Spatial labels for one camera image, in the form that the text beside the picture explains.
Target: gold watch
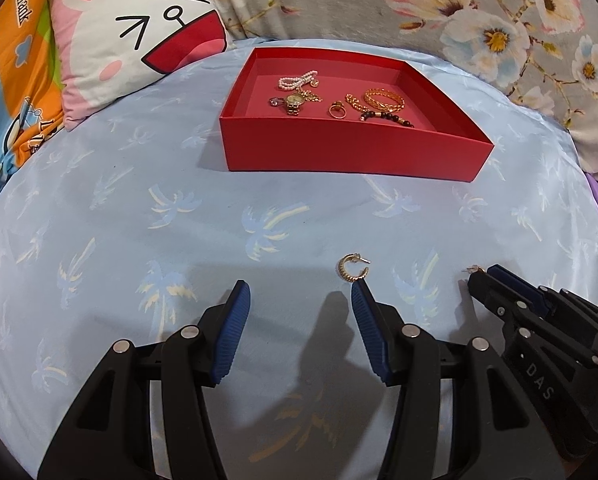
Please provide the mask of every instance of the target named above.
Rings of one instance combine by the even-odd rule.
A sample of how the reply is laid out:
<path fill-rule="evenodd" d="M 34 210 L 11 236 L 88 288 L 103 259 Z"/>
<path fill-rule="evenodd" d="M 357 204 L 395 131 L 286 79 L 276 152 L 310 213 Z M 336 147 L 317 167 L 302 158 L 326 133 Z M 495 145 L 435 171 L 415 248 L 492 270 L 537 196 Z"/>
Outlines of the gold watch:
<path fill-rule="evenodd" d="M 305 102 L 305 99 L 299 94 L 290 94 L 284 98 L 285 111 L 288 115 L 299 115 L 299 107 Z"/>

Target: silver screw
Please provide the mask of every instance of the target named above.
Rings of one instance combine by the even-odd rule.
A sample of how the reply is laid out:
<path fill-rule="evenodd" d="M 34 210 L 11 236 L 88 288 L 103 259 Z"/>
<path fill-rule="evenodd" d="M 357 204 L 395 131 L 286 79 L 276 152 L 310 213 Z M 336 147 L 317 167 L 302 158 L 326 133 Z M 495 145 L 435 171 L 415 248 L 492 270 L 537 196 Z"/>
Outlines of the silver screw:
<path fill-rule="evenodd" d="M 130 348 L 130 343 L 125 339 L 120 339 L 113 346 L 112 349 L 118 354 L 122 354 Z"/>
<path fill-rule="evenodd" d="M 487 350 L 490 347 L 490 343 L 488 343 L 487 339 L 484 339 L 482 337 L 476 337 L 472 340 L 472 346 L 474 346 L 474 348 L 476 348 L 480 352 L 483 352 L 484 350 Z"/>
<path fill-rule="evenodd" d="M 188 325 L 181 329 L 181 337 L 184 339 L 192 339 L 199 335 L 199 329 L 195 325 Z"/>
<path fill-rule="evenodd" d="M 401 333 L 406 337 L 418 337 L 421 329 L 416 325 L 407 324 L 401 327 Z"/>

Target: watch face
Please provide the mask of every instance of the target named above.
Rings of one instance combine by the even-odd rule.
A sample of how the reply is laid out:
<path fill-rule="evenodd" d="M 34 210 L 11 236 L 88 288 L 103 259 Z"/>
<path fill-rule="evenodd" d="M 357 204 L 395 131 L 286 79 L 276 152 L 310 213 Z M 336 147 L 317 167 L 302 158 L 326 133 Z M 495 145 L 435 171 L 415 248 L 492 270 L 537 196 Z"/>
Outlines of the watch face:
<path fill-rule="evenodd" d="M 285 98 L 285 102 L 289 105 L 299 106 L 305 102 L 305 99 L 297 94 L 290 94 Z"/>

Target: bed sheet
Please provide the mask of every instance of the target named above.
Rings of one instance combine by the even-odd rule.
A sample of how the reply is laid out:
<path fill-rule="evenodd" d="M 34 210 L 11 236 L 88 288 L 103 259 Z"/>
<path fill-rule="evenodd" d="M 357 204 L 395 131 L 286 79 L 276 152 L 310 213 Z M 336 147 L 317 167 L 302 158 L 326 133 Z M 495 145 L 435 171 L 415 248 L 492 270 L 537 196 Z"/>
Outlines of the bed sheet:
<path fill-rule="evenodd" d="M 335 272 L 346 253 L 372 261 L 379 301 L 454 342 L 482 335 L 502 349 L 500 321 L 467 294 L 472 264 L 500 263 L 598 304 L 598 207 L 559 125 L 425 54 L 329 40 L 263 48 L 276 45 L 406 60 L 495 150 L 470 184 L 230 173 L 218 114 L 252 46 L 57 134 L 0 195 L 0 437 L 33 476 L 115 340 L 162 340 L 238 279 L 252 288 L 250 317 L 230 375 L 205 394 L 233 479 L 376 477 L 398 392 L 370 369 L 349 283 Z M 437 472 L 449 390 L 443 398 Z M 153 443 L 167 473 L 158 413 Z"/>

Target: cartoon mouth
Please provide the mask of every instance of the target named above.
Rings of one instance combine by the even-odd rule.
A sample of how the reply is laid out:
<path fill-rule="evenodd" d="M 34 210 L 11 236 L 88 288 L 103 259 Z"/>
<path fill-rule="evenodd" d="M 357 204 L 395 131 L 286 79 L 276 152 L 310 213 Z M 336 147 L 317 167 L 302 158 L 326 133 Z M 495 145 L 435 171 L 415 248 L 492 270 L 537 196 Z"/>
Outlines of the cartoon mouth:
<path fill-rule="evenodd" d="M 226 48 L 225 30 L 216 10 L 199 16 L 155 46 L 142 61 L 155 72 L 169 74 Z"/>

